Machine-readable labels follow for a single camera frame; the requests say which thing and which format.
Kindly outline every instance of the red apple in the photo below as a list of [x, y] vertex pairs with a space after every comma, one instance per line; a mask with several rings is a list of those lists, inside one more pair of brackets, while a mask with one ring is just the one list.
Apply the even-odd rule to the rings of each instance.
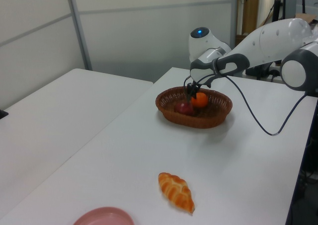
[[174, 111], [184, 115], [192, 116], [193, 106], [190, 102], [179, 102], [175, 105]]

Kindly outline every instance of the orange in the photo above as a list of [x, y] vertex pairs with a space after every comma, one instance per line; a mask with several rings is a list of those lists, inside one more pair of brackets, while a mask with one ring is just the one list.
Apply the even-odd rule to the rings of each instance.
[[197, 99], [195, 99], [194, 97], [191, 97], [191, 103], [193, 107], [203, 108], [208, 105], [209, 99], [205, 93], [197, 92], [196, 96], [197, 96]]

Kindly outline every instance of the floor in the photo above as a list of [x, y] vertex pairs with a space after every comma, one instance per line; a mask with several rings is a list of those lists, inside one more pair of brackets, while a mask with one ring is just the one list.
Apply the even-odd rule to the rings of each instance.
[[318, 225], [318, 120], [306, 147], [286, 225]]

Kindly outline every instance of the white wall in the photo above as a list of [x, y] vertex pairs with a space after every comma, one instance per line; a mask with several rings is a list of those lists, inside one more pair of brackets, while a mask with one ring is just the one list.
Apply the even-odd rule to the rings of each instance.
[[68, 0], [0, 0], [0, 109], [84, 68]]
[[171, 67], [190, 67], [193, 29], [208, 27], [231, 42], [233, 0], [75, 1], [94, 71], [155, 82]]

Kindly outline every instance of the metal pole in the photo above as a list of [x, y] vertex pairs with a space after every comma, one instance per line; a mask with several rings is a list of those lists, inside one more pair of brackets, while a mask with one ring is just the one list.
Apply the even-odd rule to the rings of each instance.
[[295, 18], [296, 15], [296, 0], [286, 0], [285, 2], [285, 18]]

